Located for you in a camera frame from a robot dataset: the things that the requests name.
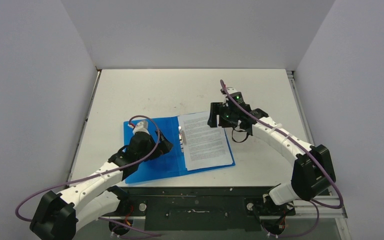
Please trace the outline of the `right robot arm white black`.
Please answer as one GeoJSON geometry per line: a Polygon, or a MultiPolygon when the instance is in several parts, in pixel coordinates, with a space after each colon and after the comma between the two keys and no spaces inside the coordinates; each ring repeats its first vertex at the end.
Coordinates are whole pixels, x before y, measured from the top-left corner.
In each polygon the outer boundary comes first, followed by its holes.
{"type": "Polygon", "coordinates": [[[226,98],[224,102],[212,102],[207,124],[211,128],[231,128],[256,137],[292,165],[291,180],[272,187],[263,196],[262,207],[270,215],[291,201],[311,201],[336,182],[327,147],[314,146],[290,134],[263,110],[251,109],[241,95],[226,98]]]}

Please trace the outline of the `printed text paper sheet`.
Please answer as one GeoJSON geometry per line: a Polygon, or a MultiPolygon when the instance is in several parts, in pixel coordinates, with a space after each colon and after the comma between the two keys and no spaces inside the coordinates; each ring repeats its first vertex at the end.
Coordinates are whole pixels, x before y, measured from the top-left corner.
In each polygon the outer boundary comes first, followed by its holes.
{"type": "Polygon", "coordinates": [[[226,132],[220,127],[209,127],[209,112],[179,115],[179,126],[186,136],[184,160],[187,171],[224,168],[234,165],[226,132]]]}

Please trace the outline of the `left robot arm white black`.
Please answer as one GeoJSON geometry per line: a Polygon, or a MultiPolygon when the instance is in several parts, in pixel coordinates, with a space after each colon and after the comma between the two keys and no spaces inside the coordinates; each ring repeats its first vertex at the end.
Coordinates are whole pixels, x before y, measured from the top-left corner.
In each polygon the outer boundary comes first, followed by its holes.
{"type": "Polygon", "coordinates": [[[168,154],[173,148],[161,131],[156,134],[158,142],[147,131],[134,133],[129,144],[98,169],[97,177],[58,193],[45,193],[29,229],[41,240],[71,240],[78,230],[107,213],[124,215],[129,210],[128,194],[117,185],[135,173],[141,162],[168,154]]]}

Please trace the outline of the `blue plastic folder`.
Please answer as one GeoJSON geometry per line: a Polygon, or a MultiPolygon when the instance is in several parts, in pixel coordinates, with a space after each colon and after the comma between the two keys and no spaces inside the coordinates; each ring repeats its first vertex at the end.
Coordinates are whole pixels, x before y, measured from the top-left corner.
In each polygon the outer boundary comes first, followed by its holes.
{"type": "Polygon", "coordinates": [[[142,160],[123,170],[124,182],[138,184],[235,166],[223,128],[207,125],[208,112],[123,124],[124,156],[142,160]]]}

